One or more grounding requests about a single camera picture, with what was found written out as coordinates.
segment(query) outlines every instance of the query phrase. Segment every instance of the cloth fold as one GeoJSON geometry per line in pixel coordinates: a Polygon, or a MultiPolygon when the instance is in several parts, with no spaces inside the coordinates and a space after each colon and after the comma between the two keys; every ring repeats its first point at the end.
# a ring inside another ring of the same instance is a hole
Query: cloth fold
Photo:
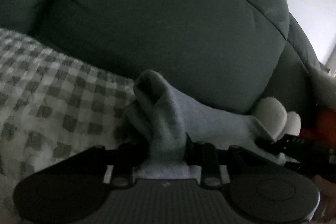
{"type": "MultiPolygon", "coordinates": [[[[152,70],[139,76],[134,93],[136,99],[125,110],[125,116],[150,144],[150,156],[137,167],[135,178],[199,180],[200,168],[184,162],[186,132],[194,142],[209,142],[218,149],[240,145],[275,163],[285,163],[283,155],[271,155],[255,145],[257,136],[269,134],[254,116],[208,107],[178,91],[152,70]]],[[[225,168],[221,170],[227,181],[225,168]]]]}

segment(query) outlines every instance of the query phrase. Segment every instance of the gray couch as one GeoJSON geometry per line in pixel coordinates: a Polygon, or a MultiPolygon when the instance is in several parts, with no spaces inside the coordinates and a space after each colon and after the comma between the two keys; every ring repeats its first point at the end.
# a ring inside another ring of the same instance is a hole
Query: gray couch
{"type": "Polygon", "coordinates": [[[263,97],[315,115],[315,52],[286,0],[0,0],[0,26],[135,79],[145,69],[211,107],[263,97]]]}

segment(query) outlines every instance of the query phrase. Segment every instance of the checkered blanket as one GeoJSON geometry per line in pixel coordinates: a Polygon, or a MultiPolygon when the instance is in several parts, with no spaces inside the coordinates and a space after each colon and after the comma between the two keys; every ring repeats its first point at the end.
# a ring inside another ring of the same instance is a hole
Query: checkered blanket
{"type": "Polygon", "coordinates": [[[133,97],[132,80],[0,28],[1,173],[19,181],[90,146],[117,148],[133,97]]]}

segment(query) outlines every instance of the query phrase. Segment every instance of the red object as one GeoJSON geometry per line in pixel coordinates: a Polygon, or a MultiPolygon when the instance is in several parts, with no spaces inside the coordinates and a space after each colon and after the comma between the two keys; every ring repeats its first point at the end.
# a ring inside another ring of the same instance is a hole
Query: red object
{"type": "Polygon", "coordinates": [[[336,112],[320,107],[315,128],[302,128],[300,137],[319,140],[330,148],[336,148],[336,112]]]}

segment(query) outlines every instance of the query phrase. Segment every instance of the screw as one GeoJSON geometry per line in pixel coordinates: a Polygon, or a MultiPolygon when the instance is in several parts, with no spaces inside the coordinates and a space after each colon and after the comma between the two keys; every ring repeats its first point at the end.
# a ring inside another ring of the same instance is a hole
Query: screw
{"type": "Polygon", "coordinates": [[[217,187],[217,186],[221,185],[221,181],[220,181],[219,178],[208,177],[208,178],[204,179],[204,184],[206,184],[209,187],[217,187]]]}
{"type": "Polygon", "coordinates": [[[112,180],[112,184],[116,187],[126,187],[128,186],[128,180],[123,177],[116,177],[112,180]]]}

